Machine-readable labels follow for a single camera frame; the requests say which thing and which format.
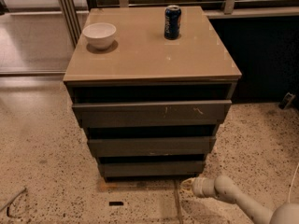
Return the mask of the grey drawer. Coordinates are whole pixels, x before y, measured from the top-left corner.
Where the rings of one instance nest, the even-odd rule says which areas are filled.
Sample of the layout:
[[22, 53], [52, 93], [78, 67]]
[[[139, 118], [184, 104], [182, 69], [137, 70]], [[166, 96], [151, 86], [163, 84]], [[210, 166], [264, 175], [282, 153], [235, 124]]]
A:
[[223, 123], [229, 100], [75, 104], [74, 113], [84, 128], [183, 126]]
[[98, 165], [102, 177], [196, 175], [203, 172], [203, 161], [163, 161], [108, 163]]
[[170, 156], [209, 153], [215, 136], [90, 139], [89, 149], [94, 157]]

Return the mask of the grey drawer cabinet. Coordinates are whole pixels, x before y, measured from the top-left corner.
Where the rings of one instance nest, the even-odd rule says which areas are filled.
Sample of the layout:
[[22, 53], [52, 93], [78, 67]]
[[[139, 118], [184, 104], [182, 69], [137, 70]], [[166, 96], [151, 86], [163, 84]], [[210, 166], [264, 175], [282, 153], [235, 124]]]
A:
[[[231, 101], [241, 73], [200, 7], [182, 9], [180, 35], [176, 40], [164, 38], [164, 9], [161, 7], [94, 9], [87, 22], [109, 22], [115, 25], [116, 38], [113, 45], [106, 50], [93, 48], [85, 37], [79, 39], [64, 76], [72, 106]], [[88, 141], [216, 137], [221, 125], [84, 128], [80, 126], [78, 118], [77, 121]], [[95, 159], [98, 165], [163, 161], [205, 162], [209, 153]]]

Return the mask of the small dark floor object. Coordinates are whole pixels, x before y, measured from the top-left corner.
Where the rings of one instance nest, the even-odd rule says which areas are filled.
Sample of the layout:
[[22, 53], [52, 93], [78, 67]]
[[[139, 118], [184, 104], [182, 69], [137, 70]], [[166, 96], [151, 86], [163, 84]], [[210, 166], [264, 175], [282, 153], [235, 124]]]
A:
[[282, 101], [279, 103], [278, 107], [280, 109], [286, 108], [288, 105], [290, 105], [295, 98], [295, 95], [293, 93], [287, 92]]

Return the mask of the blue soda can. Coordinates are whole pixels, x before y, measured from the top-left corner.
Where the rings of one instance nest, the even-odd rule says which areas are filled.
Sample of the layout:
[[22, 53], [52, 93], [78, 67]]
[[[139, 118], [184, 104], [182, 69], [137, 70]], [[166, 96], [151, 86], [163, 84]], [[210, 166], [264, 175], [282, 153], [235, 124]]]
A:
[[181, 9], [177, 5], [170, 5], [165, 9], [164, 37], [177, 39], [179, 36]]

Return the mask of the white ceramic bowl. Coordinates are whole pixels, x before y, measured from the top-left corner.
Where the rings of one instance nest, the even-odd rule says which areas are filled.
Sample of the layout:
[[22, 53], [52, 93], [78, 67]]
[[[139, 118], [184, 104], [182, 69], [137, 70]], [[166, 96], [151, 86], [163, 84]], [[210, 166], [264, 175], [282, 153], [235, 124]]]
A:
[[86, 26], [82, 33], [87, 42], [96, 49], [108, 49], [116, 34], [116, 27], [111, 23], [98, 22]]

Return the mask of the sliding door frame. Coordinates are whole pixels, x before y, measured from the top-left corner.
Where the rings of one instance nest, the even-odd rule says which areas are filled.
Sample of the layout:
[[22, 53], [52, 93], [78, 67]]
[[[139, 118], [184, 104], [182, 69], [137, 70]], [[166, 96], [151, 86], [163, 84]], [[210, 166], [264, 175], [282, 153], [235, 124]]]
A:
[[81, 29], [80, 29], [74, 1], [73, 0], [58, 0], [58, 1], [59, 1], [60, 9], [64, 16], [66, 28], [69, 33], [72, 46], [73, 48], [75, 48], [81, 34]]

